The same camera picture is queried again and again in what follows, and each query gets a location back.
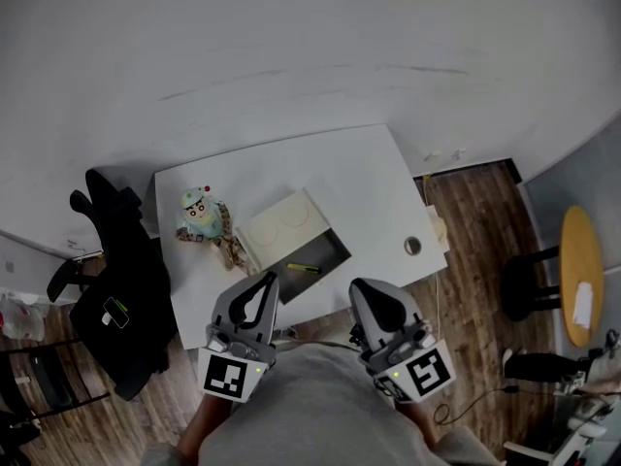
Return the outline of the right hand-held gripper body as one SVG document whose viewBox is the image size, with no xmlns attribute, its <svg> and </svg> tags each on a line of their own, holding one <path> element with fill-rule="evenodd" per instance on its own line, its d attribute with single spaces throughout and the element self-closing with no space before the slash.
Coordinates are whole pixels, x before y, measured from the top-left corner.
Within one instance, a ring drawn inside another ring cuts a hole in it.
<svg viewBox="0 0 621 466">
<path fill-rule="evenodd" d="M 456 379 L 445 340 L 418 322 L 360 361 L 376 386 L 398 403 L 422 403 Z"/>
</svg>

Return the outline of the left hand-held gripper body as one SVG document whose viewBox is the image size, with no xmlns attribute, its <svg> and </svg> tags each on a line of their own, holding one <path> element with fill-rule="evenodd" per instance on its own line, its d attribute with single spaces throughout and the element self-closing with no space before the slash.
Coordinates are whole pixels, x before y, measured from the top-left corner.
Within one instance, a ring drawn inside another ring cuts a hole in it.
<svg viewBox="0 0 621 466">
<path fill-rule="evenodd" d="M 276 362 L 276 347 L 215 325 L 208 326 L 207 335 L 207 345 L 198 352 L 199 387 L 212 396 L 247 402 Z"/>
</svg>

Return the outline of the grey box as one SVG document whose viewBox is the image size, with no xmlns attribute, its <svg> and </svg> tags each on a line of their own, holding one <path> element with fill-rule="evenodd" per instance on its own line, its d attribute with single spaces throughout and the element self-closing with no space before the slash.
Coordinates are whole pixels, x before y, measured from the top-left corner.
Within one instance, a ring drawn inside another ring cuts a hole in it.
<svg viewBox="0 0 621 466">
<path fill-rule="evenodd" d="M 343 265 L 351 254 L 305 190 L 299 190 L 236 227 L 258 272 L 276 273 L 279 299 L 288 304 Z M 321 274 L 288 269 L 288 262 L 318 266 Z"/>
</svg>

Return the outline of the person's right forearm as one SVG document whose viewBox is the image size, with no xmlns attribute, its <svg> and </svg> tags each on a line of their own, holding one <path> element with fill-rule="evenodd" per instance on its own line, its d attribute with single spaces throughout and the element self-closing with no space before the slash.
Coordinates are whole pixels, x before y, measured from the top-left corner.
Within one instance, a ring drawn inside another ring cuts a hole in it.
<svg viewBox="0 0 621 466">
<path fill-rule="evenodd" d="M 435 425 L 425 406 L 416 403 L 396 402 L 395 409 L 419 429 L 428 448 L 432 449 L 436 446 L 438 438 Z"/>
</svg>

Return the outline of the person's left forearm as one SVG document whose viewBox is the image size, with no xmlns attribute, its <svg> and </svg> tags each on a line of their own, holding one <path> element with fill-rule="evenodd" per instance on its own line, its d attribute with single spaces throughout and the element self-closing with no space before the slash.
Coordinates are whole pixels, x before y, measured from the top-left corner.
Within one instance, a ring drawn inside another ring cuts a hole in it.
<svg viewBox="0 0 621 466">
<path fill-rule="evenodd" d="M 204 440 L 230 415 L 232 402 L 205 394 L 189 424 L 180 436 L 177 449 L 189 466 L 198 466 Z"/>
</svg>

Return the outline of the small black screen device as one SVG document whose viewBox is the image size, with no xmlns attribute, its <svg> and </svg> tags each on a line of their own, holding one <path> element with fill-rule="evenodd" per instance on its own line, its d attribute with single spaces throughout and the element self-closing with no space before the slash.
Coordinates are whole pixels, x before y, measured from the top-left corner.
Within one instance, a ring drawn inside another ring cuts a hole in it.
<svg viewBox="0 0 621 466">
<path fill-rule="evenodd" d="M 349 332 L 349 342 L 357 347 L 362 353 L 371 352 L 364 328 L 358 323 L 354 324 Z"/>
</svg>

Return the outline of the person's grey shirt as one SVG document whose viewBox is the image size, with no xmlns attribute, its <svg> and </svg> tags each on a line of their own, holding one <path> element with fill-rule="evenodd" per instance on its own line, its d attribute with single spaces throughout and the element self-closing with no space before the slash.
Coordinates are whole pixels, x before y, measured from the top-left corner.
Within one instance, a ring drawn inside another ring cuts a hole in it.
<svg viewBox="0 0 621 466">
<path fill-rule="evenodd" d="M 140 466 L 189 466 L 177 445 Z M 198 466 L 500 466 L 467 428 L 428 448 L 419 429 L 372 384 L 353 350 L 295 344 L 249 401 L 202 443 Z"/>
</svg>

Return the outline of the cartoon boy plush toy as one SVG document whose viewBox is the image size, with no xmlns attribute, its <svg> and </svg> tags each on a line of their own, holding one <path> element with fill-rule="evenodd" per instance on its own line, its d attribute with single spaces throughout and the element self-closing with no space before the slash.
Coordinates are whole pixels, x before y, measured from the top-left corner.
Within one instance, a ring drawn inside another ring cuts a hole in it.
<svg viewBox="0 0 621 466">
<path fill-rule="evenodd" d="M 213 239 L 221 235 L 222 221 L 210 191 L 208 185 L 187 189 L 181 196 L 181 207 L 188 229 L 194 234 Z"/>
</svg>

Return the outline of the black office chair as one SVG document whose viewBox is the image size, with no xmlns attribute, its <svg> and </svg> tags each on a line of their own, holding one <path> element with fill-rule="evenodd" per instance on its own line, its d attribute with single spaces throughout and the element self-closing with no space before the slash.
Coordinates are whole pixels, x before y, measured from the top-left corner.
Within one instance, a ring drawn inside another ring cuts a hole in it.
<svg viewBox="0 0 621 466">
<path fill-rule="evenodd" d="M 158 240 L 141 224 L 142 201 L 126 186 L 116 189 L 102 174 L 85 174 L 87 193 L 72 192 L 70 206 L 89 218 L 99 236 L 104 269 L 80 273 L 68 259 L 49 281 L 55 302 L 70 284 L 85 290 L 70 312 L 72 326 L 95 361 L 114 383 L 117 396 L 130 401 L 150 377 L 168 368 L 167 347 L 178 328 L 171 302 L 171 280 Z M 102 323 L 104 302 L 113 297 L 126 309 L 123 329 Z"/>
</svg>

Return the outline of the black smartphone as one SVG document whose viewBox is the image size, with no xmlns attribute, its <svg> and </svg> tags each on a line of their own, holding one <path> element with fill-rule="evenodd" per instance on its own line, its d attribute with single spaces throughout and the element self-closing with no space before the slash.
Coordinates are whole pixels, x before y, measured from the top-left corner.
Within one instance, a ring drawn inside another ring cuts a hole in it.
<svg viewBox="0 0 621 466">
<path fill-rule="evenodd" d="M 109 297 L 104 302 L 103 308 L 104 308 L 104 314 L 108 313 L 112 318 L 109 325 L 113 323 L 119 329 L 123 329 L 127 325 L 129 321 L 127 309 L 119 301 L 117 301 L 113 297 Z"/>
</svg>

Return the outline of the white rectangular desk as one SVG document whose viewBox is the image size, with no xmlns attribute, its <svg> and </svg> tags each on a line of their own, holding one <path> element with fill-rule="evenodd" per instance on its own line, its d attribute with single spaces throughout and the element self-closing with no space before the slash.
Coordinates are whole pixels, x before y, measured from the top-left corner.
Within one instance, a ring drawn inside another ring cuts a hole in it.
<svg viewBox="0 0 621 466">
<path fill-rule="evenodd" d="M 206 245 L 178 240 L 184 191 L 208 186 L 232 218 L 252 218 L 305 190 L 349 252 L 334 271 L 280 306 L 288 327 L 346 309 L 349 283 L 406 286 L 446 265 L 426 207 L 389 130 L 372 125 L 311 134 L 199 159 L 154 176 L 161 248 L 183 346 L 203 347 L 217 296 L 238 282 Z"/>
</svg>

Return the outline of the yellow and white packet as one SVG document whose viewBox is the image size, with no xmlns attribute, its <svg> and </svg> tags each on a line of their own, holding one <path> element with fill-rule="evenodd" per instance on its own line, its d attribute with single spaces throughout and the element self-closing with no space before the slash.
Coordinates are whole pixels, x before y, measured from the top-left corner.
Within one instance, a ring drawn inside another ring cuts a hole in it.
<svg viewBox="0 0 621 466">
<path fill-rule="evenodd" d="M 586 330 L 591 328 L 594 292 L 590 283 L 580 282 L 576 289 L 572 322 Z"/>
</svg>

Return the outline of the black folding chair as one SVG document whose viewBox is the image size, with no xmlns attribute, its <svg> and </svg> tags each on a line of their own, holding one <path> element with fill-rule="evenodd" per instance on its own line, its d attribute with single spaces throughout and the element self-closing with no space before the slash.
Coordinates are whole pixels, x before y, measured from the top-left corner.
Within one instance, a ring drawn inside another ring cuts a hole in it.
<svg viewBox="0 0 621 466">
<path fill-rule="evenodd" d="M 81 339 L 72 339 L 37 347 L 0 350 L 0 398 L 22 422 L 32 422 L 49 416 L 58 416 L 111 397 L 110 392 L 97 396 L 90 394 L 80 374 L 76 359 L 69 349 L 70 346 L 80 344 L 81 342 Z M 59 348 L 66 348 L 69 352 L 71 365 L 88 396 L 86 400 L 80 400 L 73 389 L 58 354 Z M 11 357 L 18 354 L 28 355 L 35 381 L 49 405 L 49 410 L 44 413 L 35 414 L 27 405 L 18 388 L 16 375 L 11 365 Z"/>
</svg>

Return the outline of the round wooden table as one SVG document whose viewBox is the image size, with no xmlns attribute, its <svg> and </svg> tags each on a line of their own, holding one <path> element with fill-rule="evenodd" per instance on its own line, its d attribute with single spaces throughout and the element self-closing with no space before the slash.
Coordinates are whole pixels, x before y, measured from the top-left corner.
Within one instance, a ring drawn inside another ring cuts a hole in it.
<svg viewBox="0 0 621 466">
<path fill-rule="evenodd" d="M 549 259 L 558 261 L 558 282 L 542 286 L 538 284 L 536 266 Z M 572 322 L 580 282 L 590 283 L 594 292 L 589 330 Z M 534 312 L 559 310 L 568 338 L 576 347 L 587 346 L 597 331 L 604 290 L 600 241 L 590 217 L 579 206 L 566 211 L 558 246 L 514 256 L 505 265 L 500 283 L 502 308 L 510 320 L 521 321 Z"/>
</svg>

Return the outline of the pack of plastic bottles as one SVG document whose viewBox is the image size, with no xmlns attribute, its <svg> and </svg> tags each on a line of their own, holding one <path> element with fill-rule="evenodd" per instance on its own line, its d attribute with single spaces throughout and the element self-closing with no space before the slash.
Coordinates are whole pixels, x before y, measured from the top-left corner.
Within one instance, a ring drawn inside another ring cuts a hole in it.
<svg viewBox="0 0 621 466">
<path fill-rule="evenodd" d="M 25 304 L 0 292 L 0 331 L 10 339 L 42 342 L 48 313 L 46 304 Z"/>
</svg>

